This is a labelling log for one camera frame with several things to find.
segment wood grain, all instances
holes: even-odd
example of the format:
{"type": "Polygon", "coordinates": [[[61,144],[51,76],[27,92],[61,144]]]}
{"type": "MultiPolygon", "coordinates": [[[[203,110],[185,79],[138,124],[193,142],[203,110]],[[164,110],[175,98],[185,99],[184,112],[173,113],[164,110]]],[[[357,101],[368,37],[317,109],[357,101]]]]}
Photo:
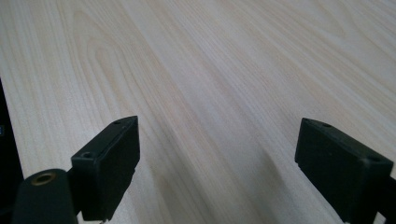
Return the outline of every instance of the wood grain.
{"type": "Polygon", "coordinates": [[[2,0],[24,175],[69,169],[109,122],[137,115],[142,158],[111,223],[341,223],[293,160],[300,120],[396,161],[395,12],[391,0],[2,0]]]}

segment table surface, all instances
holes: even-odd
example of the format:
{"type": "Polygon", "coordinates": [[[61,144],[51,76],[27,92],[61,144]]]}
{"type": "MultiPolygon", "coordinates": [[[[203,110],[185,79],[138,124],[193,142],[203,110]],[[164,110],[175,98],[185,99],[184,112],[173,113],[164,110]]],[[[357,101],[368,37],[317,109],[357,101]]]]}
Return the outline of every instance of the table surface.
{"type": "Polygon", "coordinates": [[[303,117],[396,161],[395,1],[0,4],[25,177],[139,117],[111,223],[341,223],[294,162],[303,117]]]}

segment light wood surface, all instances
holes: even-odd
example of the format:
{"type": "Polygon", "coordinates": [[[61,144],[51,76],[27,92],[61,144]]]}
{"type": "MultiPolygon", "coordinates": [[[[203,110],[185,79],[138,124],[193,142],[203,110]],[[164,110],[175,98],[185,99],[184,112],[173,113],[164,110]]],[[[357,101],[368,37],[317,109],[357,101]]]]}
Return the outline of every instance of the light wood surface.
{"type": "Polygon", "coordinates": [[[293,160],[301,118],[396,161],[395,71],[392,0],[0,2],[25,177],[139,116],[110,223],[341,223],[293,160]]]}

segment black bracket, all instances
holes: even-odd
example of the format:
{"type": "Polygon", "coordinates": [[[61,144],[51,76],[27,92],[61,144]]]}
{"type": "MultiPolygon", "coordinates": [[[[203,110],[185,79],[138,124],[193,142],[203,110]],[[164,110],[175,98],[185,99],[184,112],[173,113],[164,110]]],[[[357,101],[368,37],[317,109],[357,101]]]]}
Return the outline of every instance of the black bracket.
{"type": "Polygon", "coordinates": [[[110,220],[140,159],[137,117],[119,119],[97,134],[72,158],[68,171],[51,169],[24,180],[13,223],[78,223],[110,220]]]}
{"type": "Polygon", "coordinates": [[[303,119],[295,154],[301,170],[344,222],[396,223],[393,162],[333,126],[303,119]]]}

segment tabletop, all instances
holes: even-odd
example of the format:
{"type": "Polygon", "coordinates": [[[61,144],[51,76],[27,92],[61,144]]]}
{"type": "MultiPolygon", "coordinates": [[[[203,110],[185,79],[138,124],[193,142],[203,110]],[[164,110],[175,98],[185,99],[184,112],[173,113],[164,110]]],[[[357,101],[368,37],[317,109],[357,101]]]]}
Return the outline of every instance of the tabletop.
{"type": "Polygon", "coordinates": [[[139,117],[141,160],[110,223],[342,223],[294,162],[302,118],[396,161],[392,0],[0,5],[25,177],[70,169],[108,123],[139,117]]]}

